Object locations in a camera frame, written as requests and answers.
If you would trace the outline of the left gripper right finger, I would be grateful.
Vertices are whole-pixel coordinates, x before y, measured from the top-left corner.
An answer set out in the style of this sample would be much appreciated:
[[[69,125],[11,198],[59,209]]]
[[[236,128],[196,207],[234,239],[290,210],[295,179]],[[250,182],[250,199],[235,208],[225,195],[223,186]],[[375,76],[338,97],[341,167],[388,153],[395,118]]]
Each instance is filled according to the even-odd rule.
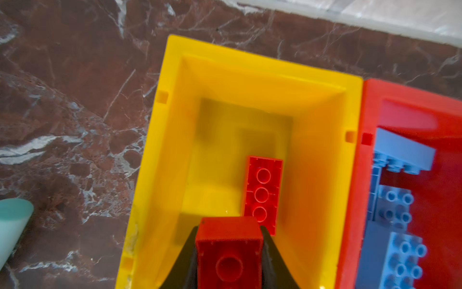
[[[260,229],[263,235],[262,288],[299,289],[267,228],[260,226]]]

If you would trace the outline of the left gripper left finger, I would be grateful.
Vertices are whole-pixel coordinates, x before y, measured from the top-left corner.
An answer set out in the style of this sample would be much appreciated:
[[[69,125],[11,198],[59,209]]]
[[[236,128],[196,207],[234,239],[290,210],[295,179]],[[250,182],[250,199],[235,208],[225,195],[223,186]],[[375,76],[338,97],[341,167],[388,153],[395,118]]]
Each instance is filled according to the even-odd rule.
[[[197,289],[197,249],[195,226],[180,251],[167,278],[160,289]]]

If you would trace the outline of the red lego narrow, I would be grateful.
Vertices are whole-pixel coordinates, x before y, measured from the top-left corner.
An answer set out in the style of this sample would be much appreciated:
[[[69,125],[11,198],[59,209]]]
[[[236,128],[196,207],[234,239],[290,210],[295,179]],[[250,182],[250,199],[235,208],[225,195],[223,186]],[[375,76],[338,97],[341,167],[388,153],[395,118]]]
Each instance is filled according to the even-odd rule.
[[[253,217],[276,235],[283,160],[257,156],[247,157],[241,214]]]

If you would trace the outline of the blue lego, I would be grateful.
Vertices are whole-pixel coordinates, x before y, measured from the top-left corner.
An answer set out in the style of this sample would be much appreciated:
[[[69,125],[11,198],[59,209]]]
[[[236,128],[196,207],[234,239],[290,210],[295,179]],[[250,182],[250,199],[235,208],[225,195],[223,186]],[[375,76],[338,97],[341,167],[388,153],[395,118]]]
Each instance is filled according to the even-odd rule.
[[[357,271],[357,289],[412,289],[422,278],[419,259],[427,255],[423,239],[369,221]]]
[[[410,190],[379,185],[372,220],[383,226],[406,231],[412,221],[410,206],[415,199]]]
[[[373,165],[393,173],[430,171],[436,150],[382,128],[375,134]]]

